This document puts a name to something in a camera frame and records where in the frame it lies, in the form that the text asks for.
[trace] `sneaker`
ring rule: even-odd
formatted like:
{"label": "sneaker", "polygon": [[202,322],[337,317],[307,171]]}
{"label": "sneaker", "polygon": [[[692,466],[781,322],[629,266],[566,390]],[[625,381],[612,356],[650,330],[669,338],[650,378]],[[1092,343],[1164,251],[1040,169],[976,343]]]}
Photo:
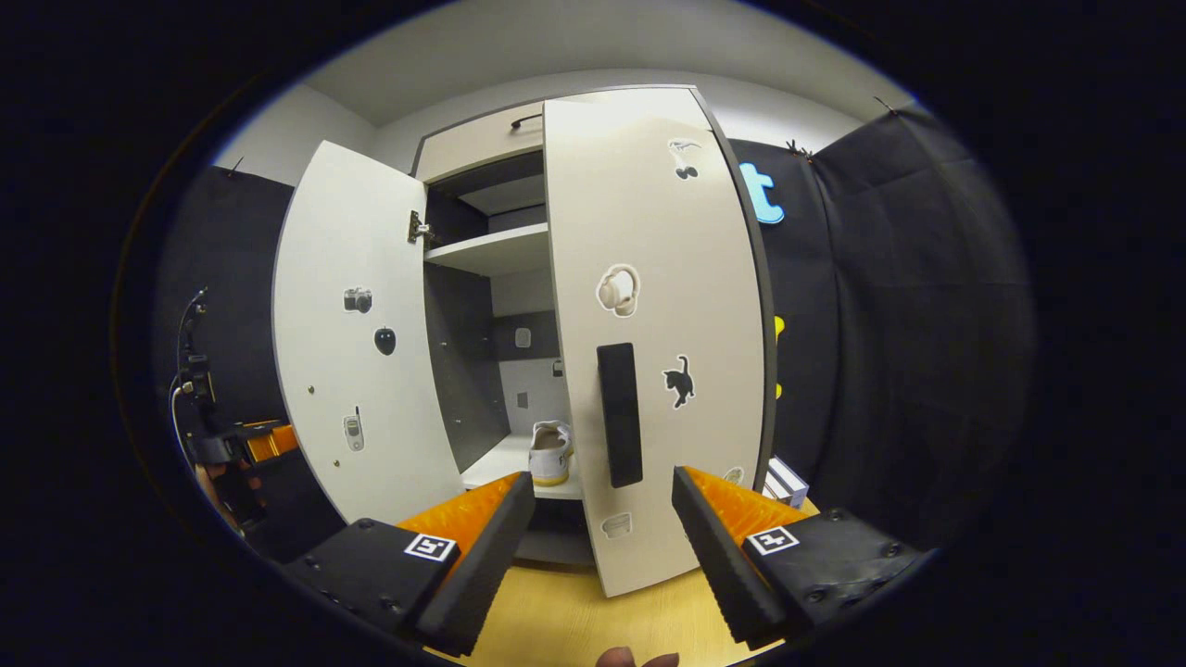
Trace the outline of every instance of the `sneaker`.
{"label": "sneaker", "polygon": [[555,487],[568,481],[568,457],[573,456],[573,436],[563,421],[537,421],[531,427],[528,470],[541,487]]}

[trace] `door handle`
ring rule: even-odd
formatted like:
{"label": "door handle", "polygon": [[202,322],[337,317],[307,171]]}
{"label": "door handle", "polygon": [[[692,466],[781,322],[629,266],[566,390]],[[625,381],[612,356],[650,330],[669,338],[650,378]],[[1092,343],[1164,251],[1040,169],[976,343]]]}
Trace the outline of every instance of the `door handle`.
{"label": "door handle", "polygon": [[523,125],[523,121],[525,121],[525,120],[537,119],[537,117],[542,117],[542,116],[543,116],[543,114],[531,114],[529,116],[523,116],[523,117],[521,117],[518,120],[514,120],[514,121],[511,121],[511,129],[518,129],[519,126]]}
{"label": "door handle", "polygon": [[601,380],[601,413],[610,458],[610,485],[614,489],[643,481],[643,440],[638,423],[638,380],[635,345],[616,343],[597,349]]}

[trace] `cabinet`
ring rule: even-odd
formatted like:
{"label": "cabinet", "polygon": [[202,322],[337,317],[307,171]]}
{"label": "cabinet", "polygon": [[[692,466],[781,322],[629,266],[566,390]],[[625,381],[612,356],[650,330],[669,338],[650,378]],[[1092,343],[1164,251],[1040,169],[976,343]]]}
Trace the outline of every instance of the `cabinet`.
{"label": "cabinet", "polygon": [[[281,233],[273,330],[301,447],[347,522],[395,522],[527,470],[531,423],[569,423],[569,479],[536,496],[557,514],[580,504],[569,523],[614,596],[697,565],[674,466],[761,483],[774,350],[744,184],[694,90],[591,95],[541,102],[534,152],[471,155],[432,183],[323,142]],[[419,165],[444,164],[431,150]],[[356,288],[366,312],[346,307]],[[621,343],[632,368],[599,367],[599,348]],[[604,409],[625,405],[608,395],[623,379],[625,430]],[[624,451],[640,478],[616,488]]]}

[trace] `blue letter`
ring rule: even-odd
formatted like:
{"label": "blue letter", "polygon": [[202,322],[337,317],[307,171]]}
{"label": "blue letter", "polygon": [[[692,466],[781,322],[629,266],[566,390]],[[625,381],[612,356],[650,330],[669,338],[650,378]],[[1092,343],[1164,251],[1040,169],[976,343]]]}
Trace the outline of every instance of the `blue letter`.
{"label": "blue letter", "polygon": [[772,207],[766,199],[765,189],[773,188],[774,182],[765,173],[758,173],[758,167],[753,166],[753,163],[741,163],[740,166],[745,184],[750,188],[750,198],[753,199],[753,209],[758,214],[758,221],[766,224],[782,221],[783,207]]}

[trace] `ceiling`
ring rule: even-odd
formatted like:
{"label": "ceiling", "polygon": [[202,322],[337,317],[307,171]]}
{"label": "ceiling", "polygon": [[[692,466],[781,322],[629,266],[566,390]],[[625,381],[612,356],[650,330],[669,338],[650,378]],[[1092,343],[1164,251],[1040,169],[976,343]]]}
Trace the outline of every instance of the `ceiling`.
{"label": "ceiling", "polygon": [[380,33],[305,83],[376,127],[510,81],[589,69],[725,76],[860,121],[910,94],[761,9],[727,0],[460,0]]}

